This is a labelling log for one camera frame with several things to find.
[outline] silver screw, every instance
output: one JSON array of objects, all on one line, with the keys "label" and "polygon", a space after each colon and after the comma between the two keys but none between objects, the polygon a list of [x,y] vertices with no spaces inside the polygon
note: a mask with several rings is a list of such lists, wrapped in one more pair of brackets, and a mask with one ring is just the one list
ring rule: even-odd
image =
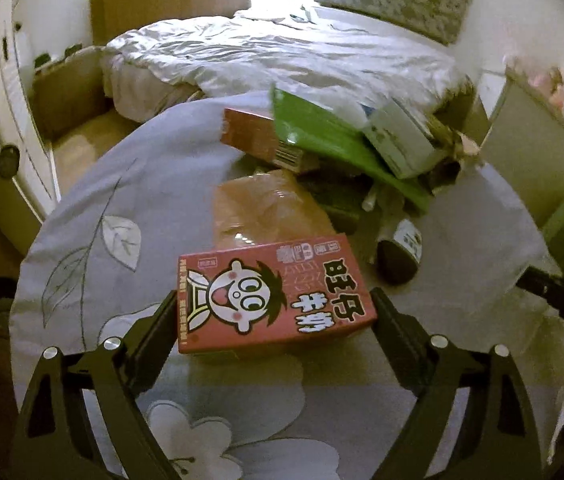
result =
[{"label": "silver screw", "polygon": [[109,337],[104,342],[104,348],[107,350],[115,350],[122,344],[122,340],[119,337]]},{"label": "silver screw", "polygon": [[57,348],[54,346],[50,346],[46,350],[42,352],[42,357],[44,359],[53,359],[57,355]]},{"label": "silver screw", "polygon": [[508,357],[510,355],[510,352],[508,351],[508,348],[505,345],[495,345],[494,350],[495,353],[500,357]]},{"label": "silver screw", "polygon": [[446,348],[448,346],[448,339],[443,335],[435,335],[431,338],[431,344],[435,348]]}]

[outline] round table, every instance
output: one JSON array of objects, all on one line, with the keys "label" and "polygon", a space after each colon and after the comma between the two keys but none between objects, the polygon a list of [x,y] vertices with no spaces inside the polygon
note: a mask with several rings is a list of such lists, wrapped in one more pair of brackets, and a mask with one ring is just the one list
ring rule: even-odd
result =
[{"label": "round table", "polygon": [[[175,288],[181,254],[213,247],[212,199],[248,171],[219,142],[222,113],[268,112],[266,92],[178,105],[110,150],[62,199],[22,264],[11,313],[18,403],[42,351],[95,348],[151,315]],[[508,345],[525,381],[544,452],[564,384],[564,325],[514,284],[546,246],[520,199],[488,166],[469,168],[415,223],[422,266],[385,287],[396,307],[461,348]],[[362,238],[351,238],[368,287],[380,283]],[[86,393],[105,463],[120,464]],[[429,472],[444,467],[466,394]],[[371,478],[415,398],[396,382],[370,330],[293,355],[210,363],[173,349],[155,387],[137,399],[153,434],[187,478]]]}]

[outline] bottle label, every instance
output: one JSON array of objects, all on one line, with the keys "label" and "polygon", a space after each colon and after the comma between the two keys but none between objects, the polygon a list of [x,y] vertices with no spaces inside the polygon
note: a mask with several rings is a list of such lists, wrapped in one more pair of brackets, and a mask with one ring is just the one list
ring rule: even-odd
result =
[{"label": "bottle label", "polygon": [[422,234],[410,220],[406,218],[398,224],[393,235],[393,241],[403,247],[415,261],[420,264],[422,259]]}]

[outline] wooden headboard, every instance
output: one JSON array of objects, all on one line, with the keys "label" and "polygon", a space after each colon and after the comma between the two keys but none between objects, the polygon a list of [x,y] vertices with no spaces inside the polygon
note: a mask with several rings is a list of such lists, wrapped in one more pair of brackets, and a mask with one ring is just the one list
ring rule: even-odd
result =
[{"label": "wooden headboard", "polygon": [[123,32],[159,20],[232,18],[237,10],[249,7],[251,0],[91,0],[93,43],[107,44]]}]

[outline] barcode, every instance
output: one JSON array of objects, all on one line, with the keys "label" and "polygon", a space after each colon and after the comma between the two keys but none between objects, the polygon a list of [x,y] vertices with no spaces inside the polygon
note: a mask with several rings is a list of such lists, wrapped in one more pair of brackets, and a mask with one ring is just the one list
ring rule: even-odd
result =
[{"label": "barcode", "polygon": [[280,142],[280,145],[276,149],[276,156],[273,159],[273,163],[280,168],[299,171],[300,163],[302,163],[302,150]]}]

